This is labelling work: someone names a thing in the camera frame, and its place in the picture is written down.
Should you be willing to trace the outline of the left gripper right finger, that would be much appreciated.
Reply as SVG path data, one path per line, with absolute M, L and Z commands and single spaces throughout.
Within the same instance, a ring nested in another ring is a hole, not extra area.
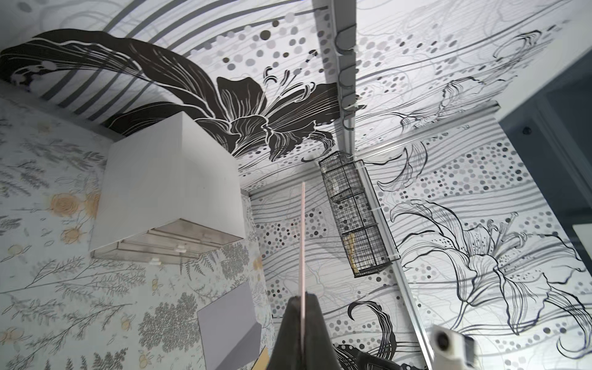
M 315 294 L 305 297 L 305 369 L 339 370 L 319 300 Z

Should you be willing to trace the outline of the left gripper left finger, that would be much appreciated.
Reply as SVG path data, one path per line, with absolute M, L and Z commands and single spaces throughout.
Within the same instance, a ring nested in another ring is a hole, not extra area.
M 288 300 L 267 370 L 302 369 L 301 298 Z

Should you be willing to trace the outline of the tan kraft envelope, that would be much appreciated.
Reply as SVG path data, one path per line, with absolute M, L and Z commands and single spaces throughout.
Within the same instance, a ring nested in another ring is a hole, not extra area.
M 269 362 L 269 351 L 267 347 L 264 347 L 251 370 L 266 370 Z

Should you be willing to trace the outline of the pink envelope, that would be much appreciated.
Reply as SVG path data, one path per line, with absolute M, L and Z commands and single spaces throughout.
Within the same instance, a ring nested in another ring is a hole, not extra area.
M 306 277 L 305 277 L 305 189 L 306 184 L 302 182 L 301 209 L 300 209 L 300 254 L 299 254 L 299 290 L 301 294 L 300 303 L 300 345 L 302 355 L 305 355 L 305 320 L 306 320 Z

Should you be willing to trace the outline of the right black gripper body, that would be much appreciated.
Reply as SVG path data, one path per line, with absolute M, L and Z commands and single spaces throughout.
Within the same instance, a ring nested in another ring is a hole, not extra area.
M 388 359 L 372 356 L 366 352 L 356 355 L 356 365 L 359 370 L 419 370 L 415 366 L 396 364 Z

